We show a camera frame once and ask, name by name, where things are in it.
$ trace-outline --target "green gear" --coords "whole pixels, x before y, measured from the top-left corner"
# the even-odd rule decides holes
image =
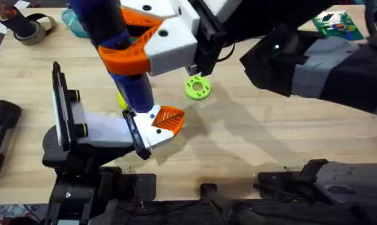
[[[211,93],[211,84],[205,77],[200,75],[191,76],[184,85],[187,96],[192,100],[202,100]]]

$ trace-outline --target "white plastic part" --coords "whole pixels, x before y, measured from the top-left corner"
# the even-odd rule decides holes
[[[86,143],[99,148],[122,148],[133,145],[133,139],[125,119],[86,112],[88,136],[78,138],[78,143]]]
[[[71,112],[73,114],[73,120],[75,124],[82,124],[87,122],[82,102],[71,103]]]
[[[151,76],[172,71],[194,61],[197,41],[180,17],[163,21],[146,43],[144,51],[151,61]]]
[[[243,0],[204,0],[205,4],[221,23],[226,22],[242,1]]]
[[[58,136],[58,144],[59,146],[62,146],[63,139],[61,135],[61,125],[59,121],[58,104],[56,103],[55,92],[52,92],[52,104],[53,104],[53,111],[55,112],[56,135]]]
[[[176,16],[167,0],[120,0],[120,4],[122,8],[154,18],[167,19]]]
[[[199,26],[199,15],[188,0],[170,0],[174,12],[181,17],[188,29],[196,35]]]
[[[134,122],[137,125],[145,148],[148,150],[156,148],[162,144],[166,144],[174,137],[172,131],[152,126],[152,123],[160,110],[161,106],[155,105],[149,112],[137,113],[137,115],[134,117]]]

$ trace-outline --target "orange plastic part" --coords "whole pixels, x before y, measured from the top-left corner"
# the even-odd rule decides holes
[[[106,69],[117,75],[132,76],[151,71],[151,63],[144,52],[145,44],[158,30],[162,21],[138,13],[121,9],[127,25],[151,27],[125,50],[114,50],[106,47],[98,47]]]
[[[183,127],[184,118],[183,110],[171,106],[161,106],[152,126],[172,131],[176,136]]]

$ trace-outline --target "green circuit board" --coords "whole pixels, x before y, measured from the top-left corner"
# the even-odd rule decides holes
[[[345,10],[322,12],[319,16],[313,18],[313,23],[320,33],[328,37],[337,36],[349,41],[364,38]]]

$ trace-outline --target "wooden tabletop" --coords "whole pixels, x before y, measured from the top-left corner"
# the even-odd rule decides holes
[[[363,6],[332,10],[338,9],[346,9],[367,35]],[[25,14],[53,16],[58,29],[31,47],[8,32],[0,47],[0,99],[23,108],[0,175],[0,204],[49,199],[55,173],[41,163],[41,143],[54,125],[53,61],[60,63],[69,88],[80,90],[87,111],[120,114],[117,90],[97,52],[67,29],[61,11],[25,9]],[[311,23],[304,28],[315,30]],[[156,174],[157,199],[177,200],[198,198],[205,182],[218,184],[231,197],[258,198],[252,188],[256,173],[300,170],[310,159],[377,163],[377,116],[316,99],[282,97],[250,83],[239,58],[256,41],[238,44],[233,56],[216,66],[209,76],[213,91],[203,101],[185,96],[184,69],[151,77],[156,103],[186,112],[184,128],[172,143],[155,149],[150,160],[131,153],[110,165]]]

